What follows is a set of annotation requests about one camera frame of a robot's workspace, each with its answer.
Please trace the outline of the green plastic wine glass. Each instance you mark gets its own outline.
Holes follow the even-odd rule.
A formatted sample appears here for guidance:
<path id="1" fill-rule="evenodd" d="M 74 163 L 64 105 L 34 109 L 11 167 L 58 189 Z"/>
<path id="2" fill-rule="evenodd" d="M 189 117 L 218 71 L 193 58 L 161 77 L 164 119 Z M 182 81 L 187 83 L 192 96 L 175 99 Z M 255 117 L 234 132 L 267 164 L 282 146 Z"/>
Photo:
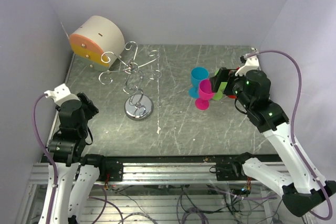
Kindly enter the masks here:
<path id="1" fill-rule="evenodd" d="M 223 97 L 223 91 L 225 90 L 227 82 L 221 82 L 218 91 L 212 97 L 213 100 L 220 100 Z"/>

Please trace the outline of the red plastic wine glass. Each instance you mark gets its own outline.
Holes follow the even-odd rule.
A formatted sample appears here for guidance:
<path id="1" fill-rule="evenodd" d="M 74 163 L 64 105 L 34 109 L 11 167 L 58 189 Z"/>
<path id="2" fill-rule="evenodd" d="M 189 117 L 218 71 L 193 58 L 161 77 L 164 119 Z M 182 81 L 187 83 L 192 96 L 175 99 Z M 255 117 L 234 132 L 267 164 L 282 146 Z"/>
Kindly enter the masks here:
<path id="1" fill-rule="evenodd" d="M 231 99 L 236 99 L 235 95 L 227 95 L 227 97 L 231 98 Z"/>

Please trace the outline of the pink plastic wine glass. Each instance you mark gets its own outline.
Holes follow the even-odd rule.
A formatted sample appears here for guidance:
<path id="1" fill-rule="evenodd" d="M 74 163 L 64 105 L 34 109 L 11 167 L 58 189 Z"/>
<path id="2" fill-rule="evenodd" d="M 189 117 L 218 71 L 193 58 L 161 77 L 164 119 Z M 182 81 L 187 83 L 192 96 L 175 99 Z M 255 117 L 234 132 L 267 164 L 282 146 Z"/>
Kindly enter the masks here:
<path id="1" fill-rule="evenodd" d="M 198 86 L 198 98 L 195 101 L 195 106 L 199 110 L 207 110 L 209 107 L 209 100 L 214 96 L 212 85 L 209 79 L 202 80 Z"/>

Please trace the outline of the blue plastic wine glass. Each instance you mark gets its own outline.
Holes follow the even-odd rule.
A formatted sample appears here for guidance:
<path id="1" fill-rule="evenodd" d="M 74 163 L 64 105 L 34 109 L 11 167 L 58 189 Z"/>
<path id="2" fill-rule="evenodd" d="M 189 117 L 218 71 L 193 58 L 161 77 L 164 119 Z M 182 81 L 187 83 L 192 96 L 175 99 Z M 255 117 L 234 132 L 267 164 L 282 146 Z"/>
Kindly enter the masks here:
<path id="1" fill-rule="evenodd" d="M 203 67 L 196 67 L 191 71 L 191 84 L 192 87 L 189 89 L 188 93 L 190 97 L 197 99 L 198 95 L 198 86 L 202 80 L 207 79 L 209 72 Z"/>

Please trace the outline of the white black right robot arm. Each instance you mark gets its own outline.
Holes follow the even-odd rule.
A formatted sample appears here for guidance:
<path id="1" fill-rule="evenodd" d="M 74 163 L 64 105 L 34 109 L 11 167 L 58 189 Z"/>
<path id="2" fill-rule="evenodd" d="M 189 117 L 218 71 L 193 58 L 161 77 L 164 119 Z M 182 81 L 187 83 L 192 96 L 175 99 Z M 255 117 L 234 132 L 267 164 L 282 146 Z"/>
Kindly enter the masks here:
<path id="1" fill-rule="evenodd" d="M 226 82 L 223 94 L 234 95 L 245 115 L 272 144 L 288 171 L 282 174 L 251 153 L 238 155 L 231 172 L 236 179 L 254 178 L 279 195 L 287 209 L 302 217 L 335 194 L 335 181 L 326 178 L 313 165 L 293 132 L 282 107 L 269 98 L 271 82 L 258 69 L 238 76 L 234 69 L 220 68 L 209 79 L 213 92 Z"/>

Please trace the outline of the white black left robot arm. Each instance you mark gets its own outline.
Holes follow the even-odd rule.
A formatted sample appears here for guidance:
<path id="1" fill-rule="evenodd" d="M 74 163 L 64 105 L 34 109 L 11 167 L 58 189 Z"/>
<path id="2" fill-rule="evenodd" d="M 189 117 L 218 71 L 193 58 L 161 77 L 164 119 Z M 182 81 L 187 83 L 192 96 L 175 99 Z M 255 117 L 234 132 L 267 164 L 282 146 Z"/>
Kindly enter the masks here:
<path id="1" fill-rule="evenodd" d="M 80 164 L 86 138 L 92 136 L 88 121 L 99 110 L 84 93 L 61 95 L 47 91 L 46 95 L 57 105 L 60 126 L 45 152 L 49 159 L 48 185 L 39 223 L 79 223 L 95 181 L 107 175 L 100 155 Z"/>

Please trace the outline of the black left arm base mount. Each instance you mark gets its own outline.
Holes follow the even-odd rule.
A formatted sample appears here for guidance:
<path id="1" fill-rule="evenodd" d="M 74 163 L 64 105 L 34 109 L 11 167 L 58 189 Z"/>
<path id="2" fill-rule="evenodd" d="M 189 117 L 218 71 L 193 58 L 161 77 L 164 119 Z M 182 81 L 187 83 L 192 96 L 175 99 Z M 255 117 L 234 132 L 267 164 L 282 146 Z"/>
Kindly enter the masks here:
<path id="1" fill-rule="evenodd" d="M 123 180 L 123 164 L 112 158 L 105 159 L 105 175 L 108 182 L 121 182 Z"/>

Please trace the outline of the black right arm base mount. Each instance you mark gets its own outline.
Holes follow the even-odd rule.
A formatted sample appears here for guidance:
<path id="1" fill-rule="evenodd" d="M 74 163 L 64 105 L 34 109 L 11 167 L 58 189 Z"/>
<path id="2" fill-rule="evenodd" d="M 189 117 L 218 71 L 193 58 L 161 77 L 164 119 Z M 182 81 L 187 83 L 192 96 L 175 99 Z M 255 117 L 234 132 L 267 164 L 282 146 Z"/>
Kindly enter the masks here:
<path id="1" fill-rule="evenodd" d="M 210 167 L 209 172 L 214 174 L 216 180 L 220 182 L 247 180 L 248 178 L 244 173 L 241 164 L 238 162 L 216 163 Z"/>

